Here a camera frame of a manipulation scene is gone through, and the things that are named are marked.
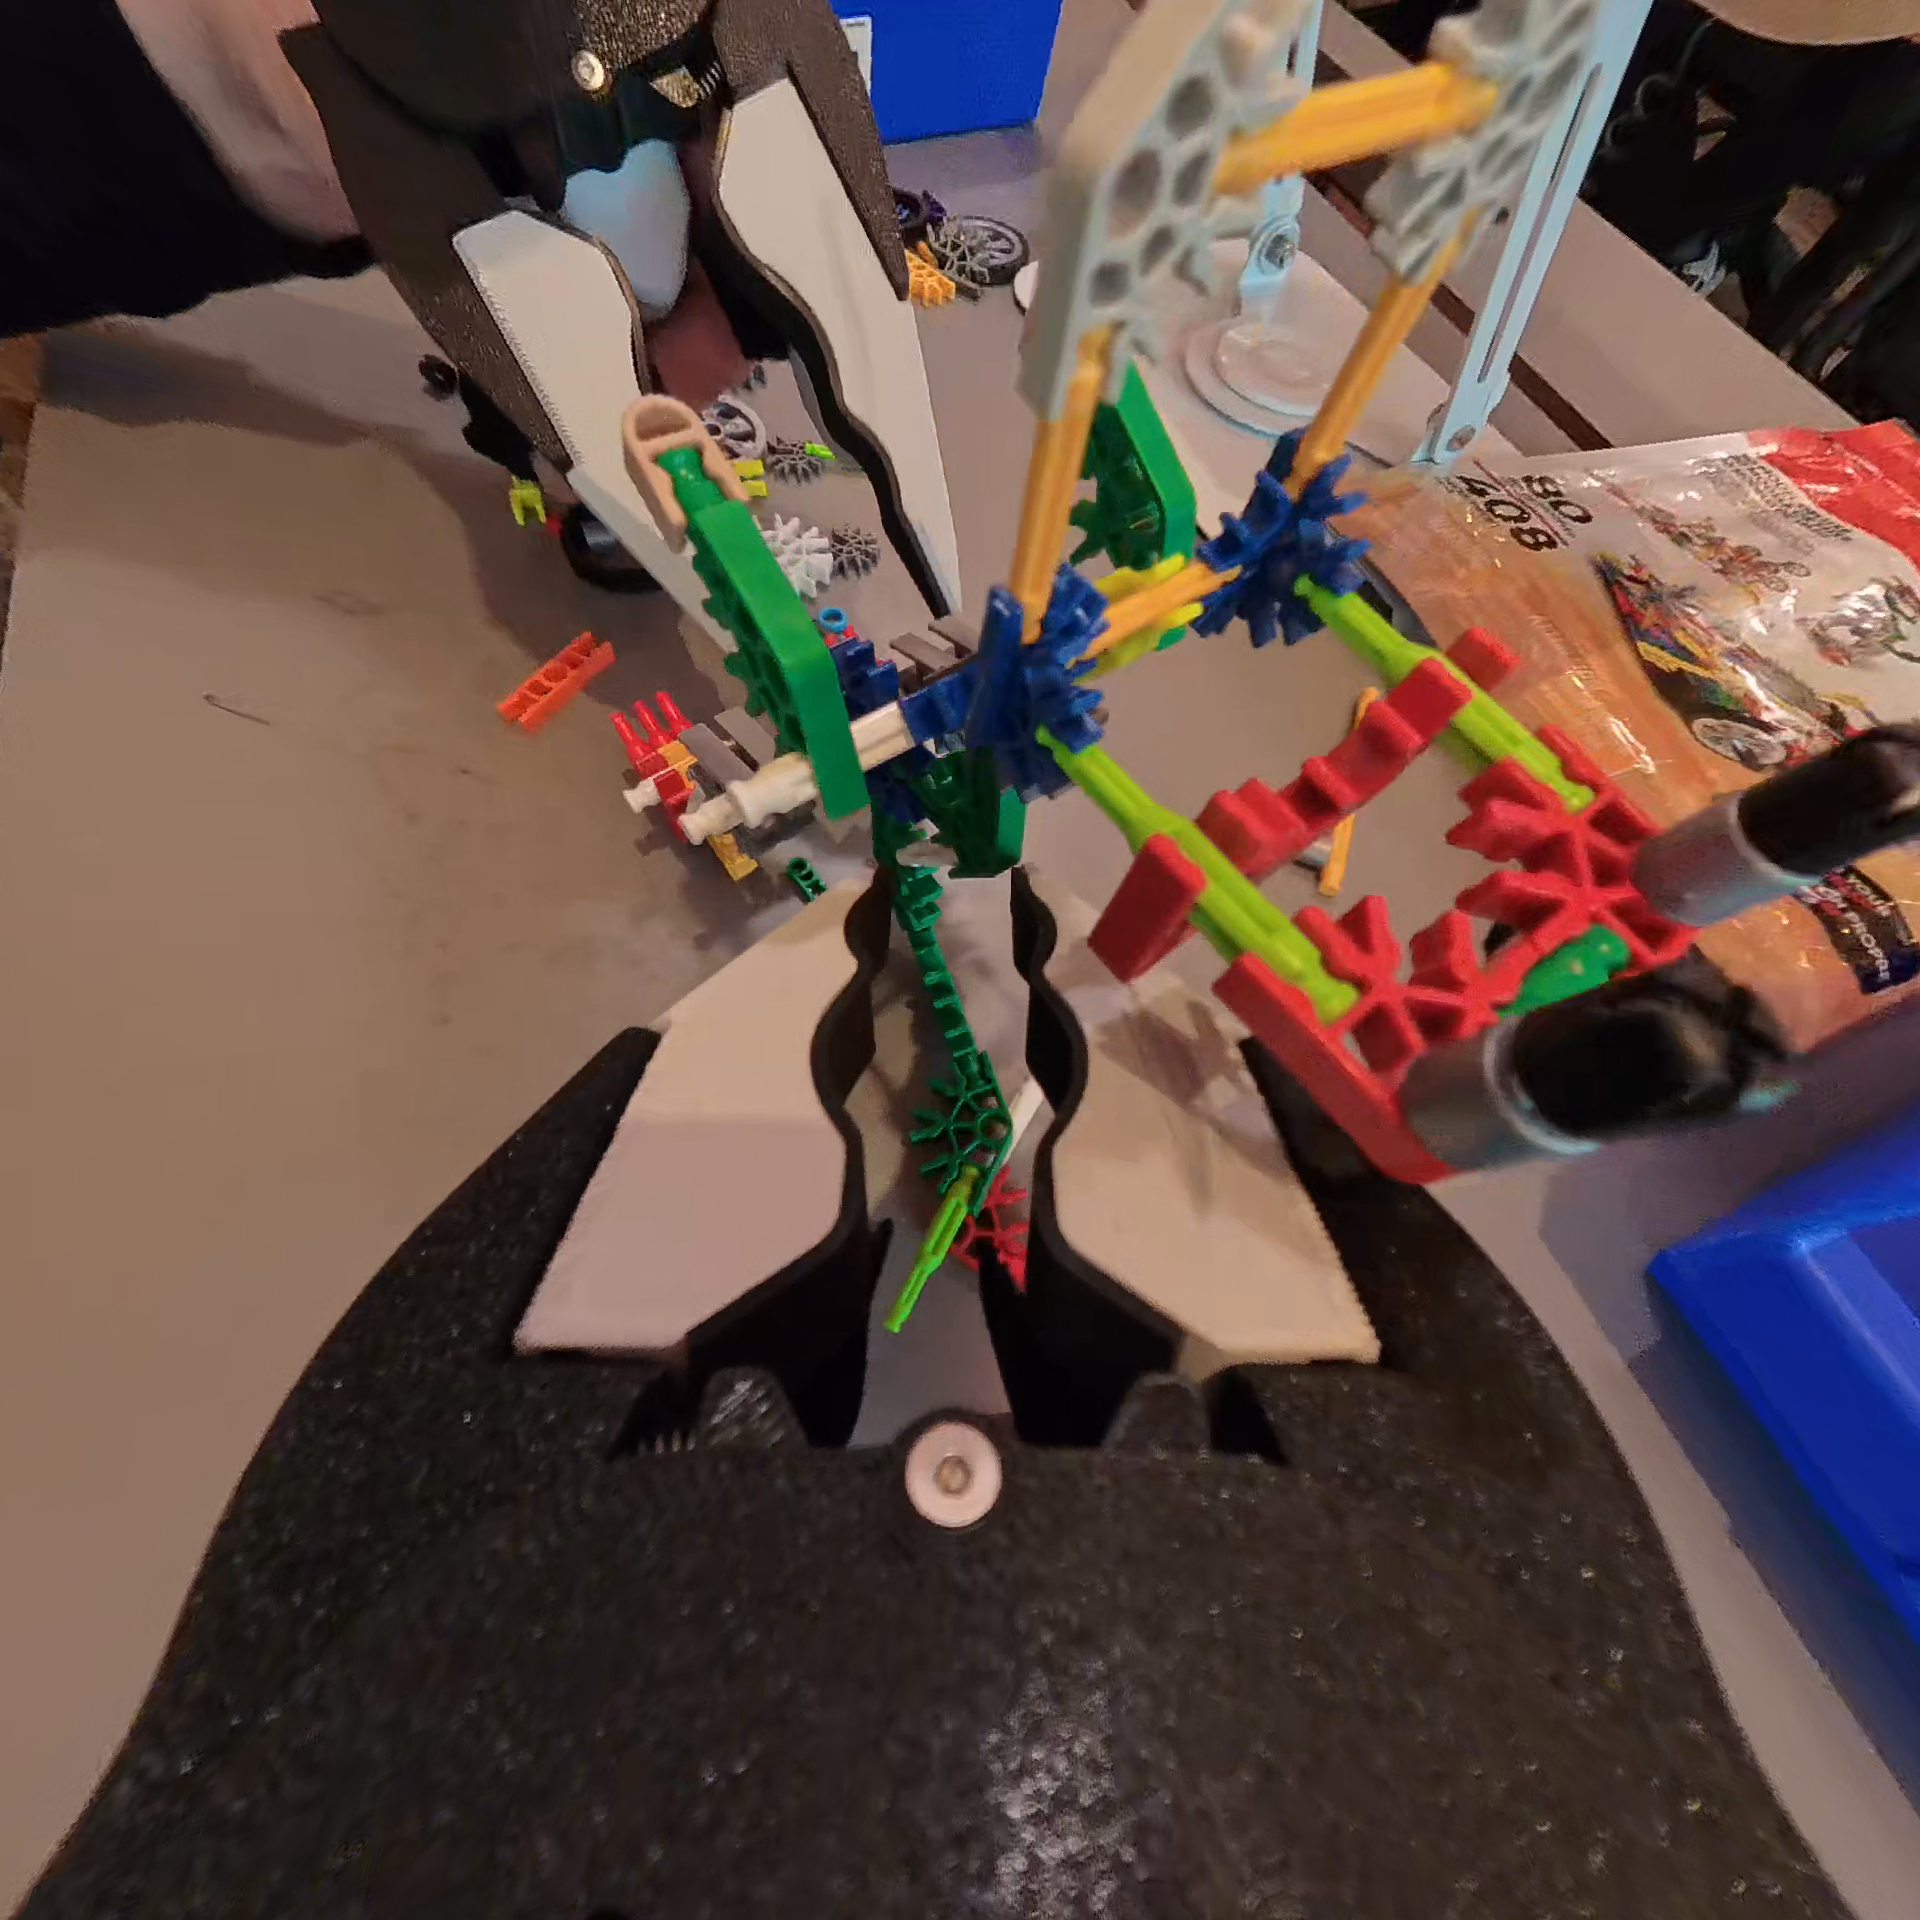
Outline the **orange ladder piece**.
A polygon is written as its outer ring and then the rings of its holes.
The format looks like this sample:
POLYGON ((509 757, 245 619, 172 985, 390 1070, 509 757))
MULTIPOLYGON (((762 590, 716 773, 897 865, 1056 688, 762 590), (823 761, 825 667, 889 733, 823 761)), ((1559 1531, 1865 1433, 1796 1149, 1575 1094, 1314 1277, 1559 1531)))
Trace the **orange ladder piece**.
POLYGON ((612 642, 583 630, 500 699, 495 714, 521 733, 537 733, 608 672, 615 658, 612 642))

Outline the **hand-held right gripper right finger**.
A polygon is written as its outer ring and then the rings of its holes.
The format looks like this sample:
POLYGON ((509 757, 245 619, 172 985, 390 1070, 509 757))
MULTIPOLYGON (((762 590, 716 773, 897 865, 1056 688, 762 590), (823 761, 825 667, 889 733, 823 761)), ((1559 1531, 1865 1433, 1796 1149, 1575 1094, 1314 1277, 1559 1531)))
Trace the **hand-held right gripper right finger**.
POLYGON ((1240 1363, 1375 1363, 1381 1342, 1240 1058, 1173 963, 1116 977, 1093 910, 1009 881, 1023 1058, 1046 1101, 1022 1317, 1039 1350, 1126 1379, 1240 1363))

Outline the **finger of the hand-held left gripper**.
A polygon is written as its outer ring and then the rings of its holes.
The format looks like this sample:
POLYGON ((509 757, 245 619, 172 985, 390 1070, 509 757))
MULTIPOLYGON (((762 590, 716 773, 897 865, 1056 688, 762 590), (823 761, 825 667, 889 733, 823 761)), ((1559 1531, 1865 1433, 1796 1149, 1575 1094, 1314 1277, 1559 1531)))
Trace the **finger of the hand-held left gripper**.
POLYGON ((961 569, 920 331, 790 78, 721 117, 716 211, 750 291, 790 328, 829 439, 868 475, 922 603, 961 608, 961 569))
POLYGON ((696 441, 704 423, 681 400, 640 389, 638 314, 612 254, 513 208, 454 233, 453 248, 560 435, 570 490, 704 632, 705 587, 685 533, 663 530, 632 482, 625 416, 642 402, 656 429, 690 426, 696 441))

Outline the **colourful construction toy model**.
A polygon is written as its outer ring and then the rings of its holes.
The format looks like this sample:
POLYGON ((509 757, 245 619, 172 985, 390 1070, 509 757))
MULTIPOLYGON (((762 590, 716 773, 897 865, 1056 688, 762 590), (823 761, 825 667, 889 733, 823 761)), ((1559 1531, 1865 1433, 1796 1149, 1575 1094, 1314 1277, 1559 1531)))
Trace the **colourful construction toy model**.
POLYGON ((640 400, 622 431, 640 488, 666 510, 736 640, 750 706, 785 757, 679 816, 690 843, 818 800, 868 800, 895 913, 944 1014, 951 1086, 918 1141, 941 1205, 885 1326, 900 1329, 1012 1141, 940 947, 940 881, 904 857, 1014 862, 1001 826, 1072 785, 1134 862, 1089 944, 1135 977, 1200 933, 1215 995, 1381 1173, 1436 1183, 1504 1160, 1573 1155, 1607 1135, 1726 1113, 1773 1090, 1736 998, 1696 1011, 1671 967, 1698 928, 1914 835, 1914 726, 1845 735, 1663 832, 1573 738, 1496 699, 1508 653, 1485 630, 1437 651, 1358 593, 1338 518, 1345 439, 1392 354, 1476 227, 1543 150, 1597 40, 1596 3, 1479 3, 1433 26, 1428 56, 1383 79, 1311 85, 1294 55, 1303 3, 1157 3, 1073 117, 1054 177, 1046 274, 1026 313, 1038 431, 1012 581, 991 590, 975 656, 918 690, 885 686, 852 640, 828 642, 725 502, 730 469, 664 431, 640 400), (1287 173, 1384 157, 1368 195, 1384 286, 1330 392, 1285 433, 1248 502, 1194 541, 1173 496, 1185 469, 1138 389, 1143 295, 1200 274, 1214 234, 1287 173), (1381 694, 1285 785, 1250 779, 1189 819, 1100 745, 1096 675, 1185 632, 1255 645, 1327 630, 1381 694))

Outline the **printed toy packaging bag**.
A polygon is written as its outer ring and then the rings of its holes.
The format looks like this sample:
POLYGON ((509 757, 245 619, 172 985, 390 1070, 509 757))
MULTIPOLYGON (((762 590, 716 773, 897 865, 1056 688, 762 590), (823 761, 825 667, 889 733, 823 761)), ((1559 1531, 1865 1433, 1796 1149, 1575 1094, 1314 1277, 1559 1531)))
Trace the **printed toy packaging bag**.
POLYGON ((1917 714, 1914 433, 1764 426, 1374 478, 1405 632, 1484 629, 1500 701, 1654 826, 1917 714))

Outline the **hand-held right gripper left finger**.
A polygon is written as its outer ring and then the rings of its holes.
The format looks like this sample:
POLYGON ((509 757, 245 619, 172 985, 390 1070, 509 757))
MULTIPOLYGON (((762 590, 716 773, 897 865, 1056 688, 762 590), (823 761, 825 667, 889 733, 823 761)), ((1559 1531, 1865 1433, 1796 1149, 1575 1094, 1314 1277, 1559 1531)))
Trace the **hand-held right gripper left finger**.
POLYGON ((663 1017, 516 1355, 807 1387, 864 1347, 880 1235, 850 1099, 890 923, 885 880, 839 881, 663 1017))

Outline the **long orange rod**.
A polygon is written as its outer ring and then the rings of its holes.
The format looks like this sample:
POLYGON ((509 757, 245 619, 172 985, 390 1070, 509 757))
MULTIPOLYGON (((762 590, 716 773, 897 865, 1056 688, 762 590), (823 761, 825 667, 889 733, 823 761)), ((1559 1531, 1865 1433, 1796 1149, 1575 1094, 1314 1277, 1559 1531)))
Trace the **long orange rod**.
MULTIPOLYGON (((1360 696, 1354 699, 1352 711, 1351 711, 1351 735, 1358 735, 1360 722, 1377 704, 1377 699, 1381 699, 1381 688, 1377 686, 1366 686, 1360 691, 1360 696)), ((1349 873, 1349 865, 1351 865, 1351 854, 1352 854, 1354 822, 1358 822, 1358 814, 1351 810, 1345 818, 1341 818, 1333 826, 1333 832, 1327 835, 1327 851, 1325 851, 1322 865, 1321 865, 1318 877, 1316 877, 1316 894, 1325 899, 1336 898, 1341 886, 1344 886, 1344 880, 1345 880, 1345 873, 1349 873)))

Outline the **person's left hand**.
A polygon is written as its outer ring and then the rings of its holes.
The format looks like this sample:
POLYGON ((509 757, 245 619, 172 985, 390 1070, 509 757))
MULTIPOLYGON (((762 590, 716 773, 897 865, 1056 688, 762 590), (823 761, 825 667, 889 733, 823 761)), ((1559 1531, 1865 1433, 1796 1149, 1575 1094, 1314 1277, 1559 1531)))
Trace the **person's left hand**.
POLYGON ((280 35, 310 1, 120 1, 138 50, 240 199, 282 233, 343 242, 356 222, 314 105, 280 35))

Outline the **black rubber tyre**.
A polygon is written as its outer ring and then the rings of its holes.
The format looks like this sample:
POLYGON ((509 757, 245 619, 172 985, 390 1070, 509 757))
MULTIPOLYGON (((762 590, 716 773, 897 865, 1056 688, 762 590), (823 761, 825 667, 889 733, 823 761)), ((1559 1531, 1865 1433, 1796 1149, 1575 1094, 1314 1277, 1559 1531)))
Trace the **black rubber tyre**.
POLYGON ((628 549, 585 502, 566 504, 560 515, 560 553, 577 581, 615 593, 657 591, 656 576, 634 562, 628 549))

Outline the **blue storage bin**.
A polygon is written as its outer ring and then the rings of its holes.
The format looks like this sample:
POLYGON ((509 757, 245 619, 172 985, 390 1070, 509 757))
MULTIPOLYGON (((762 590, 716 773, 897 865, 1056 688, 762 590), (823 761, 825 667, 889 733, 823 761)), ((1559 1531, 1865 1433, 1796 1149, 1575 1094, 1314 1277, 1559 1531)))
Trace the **blue storage bin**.
POLYGON ((1917 1117, 1647 1263, 1906 1635, 1917 1633, 1917 1117))
POLYGON ((831 1, 887 145, 1030 126, 1063 8, 1063 1, 831 1))

